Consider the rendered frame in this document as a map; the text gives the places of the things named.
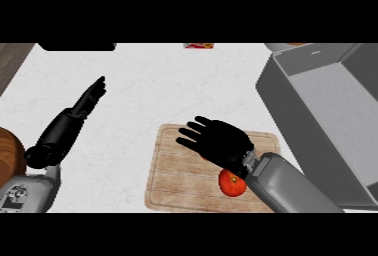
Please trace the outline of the pale wooden cutting board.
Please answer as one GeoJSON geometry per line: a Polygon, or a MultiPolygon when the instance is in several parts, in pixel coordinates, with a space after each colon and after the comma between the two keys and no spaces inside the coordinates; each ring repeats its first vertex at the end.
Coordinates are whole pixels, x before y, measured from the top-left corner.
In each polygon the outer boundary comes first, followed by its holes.
{"type": "Polygon", "coordinates": [[[183,125],[162,124],[156,134],[144,192],[149,209],[168,212],[271,213],[251,190],[237,197],[218,187],[221,168],[177,144],[183,125]]]}

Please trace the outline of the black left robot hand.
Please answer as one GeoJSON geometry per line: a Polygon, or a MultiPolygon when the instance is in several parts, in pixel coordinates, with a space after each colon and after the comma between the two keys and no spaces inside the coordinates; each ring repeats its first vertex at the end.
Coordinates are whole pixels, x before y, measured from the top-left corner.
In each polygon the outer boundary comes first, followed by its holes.
{"type": "Polygon", "coordinates": [[[76,103],[51,120],[35,145],[26,150],[26,165],[34,169],[57,165],[75,143],[84,121],[104,95],[104,77],[84,91],[76,103]]]}

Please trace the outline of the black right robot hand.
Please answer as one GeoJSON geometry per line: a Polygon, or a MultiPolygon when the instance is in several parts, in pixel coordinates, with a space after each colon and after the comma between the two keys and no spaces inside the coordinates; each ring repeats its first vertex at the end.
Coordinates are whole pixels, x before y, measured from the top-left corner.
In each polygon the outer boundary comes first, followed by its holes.
{"type": "Polygon", "coordinates": [[[240,179],[248,175],[243,159],[254,150],[254,144],[245,132],[220,120],[202,116],[189,121],[178,129],[184,138],[175,142],[194,151],[211,163],[228,170],[240,179]]]}

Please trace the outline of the large grey open box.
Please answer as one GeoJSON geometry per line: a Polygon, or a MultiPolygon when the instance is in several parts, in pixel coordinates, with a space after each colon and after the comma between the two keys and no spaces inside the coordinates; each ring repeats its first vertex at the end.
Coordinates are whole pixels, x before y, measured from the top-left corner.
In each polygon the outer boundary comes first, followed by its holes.
{"type": "Polygon", "coordinates": [[[255,89],[307,179],[341,207],[378,211],[378,43],[270,51],[255,89]]]}

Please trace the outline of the black flat appliance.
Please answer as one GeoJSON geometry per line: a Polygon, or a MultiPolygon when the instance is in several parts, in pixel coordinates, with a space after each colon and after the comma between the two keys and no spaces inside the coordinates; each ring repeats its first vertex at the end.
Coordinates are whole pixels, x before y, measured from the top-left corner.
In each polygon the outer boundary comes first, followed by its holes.
{"type": "Polygon", "coordinates": [[[38,43],[45,51],[113,51],[116,43],[38,43]]]}

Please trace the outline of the brown round wooden object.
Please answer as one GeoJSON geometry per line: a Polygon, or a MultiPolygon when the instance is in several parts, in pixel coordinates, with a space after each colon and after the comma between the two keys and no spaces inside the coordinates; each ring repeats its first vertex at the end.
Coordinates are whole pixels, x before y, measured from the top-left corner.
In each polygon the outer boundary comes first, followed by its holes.
{"type": "Polygon", "coordinates": [[[0,127],[0,188],[26,171],[25,148],[14,134],[0,127]]]}

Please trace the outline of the pale grey round object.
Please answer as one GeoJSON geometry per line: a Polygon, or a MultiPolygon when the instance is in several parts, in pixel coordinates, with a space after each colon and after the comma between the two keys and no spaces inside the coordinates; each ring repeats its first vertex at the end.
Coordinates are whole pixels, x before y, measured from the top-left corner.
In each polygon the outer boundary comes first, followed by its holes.
{"type": "Polygon", "coordinates": [[[265,43],[265,47],[271,52],[283,51],[302,46],[302,43],[265,43]]]}

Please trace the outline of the red orange round vegetable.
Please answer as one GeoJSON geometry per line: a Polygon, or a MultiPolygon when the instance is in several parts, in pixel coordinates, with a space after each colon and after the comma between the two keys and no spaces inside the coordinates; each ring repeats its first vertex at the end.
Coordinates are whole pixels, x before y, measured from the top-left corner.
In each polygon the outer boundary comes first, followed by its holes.
{"type": "Polygon", "coordinates": [[[218,187],[228,197],[240,196],[246,190],[245,181],[225,169],[218,174],[218,187]]]}

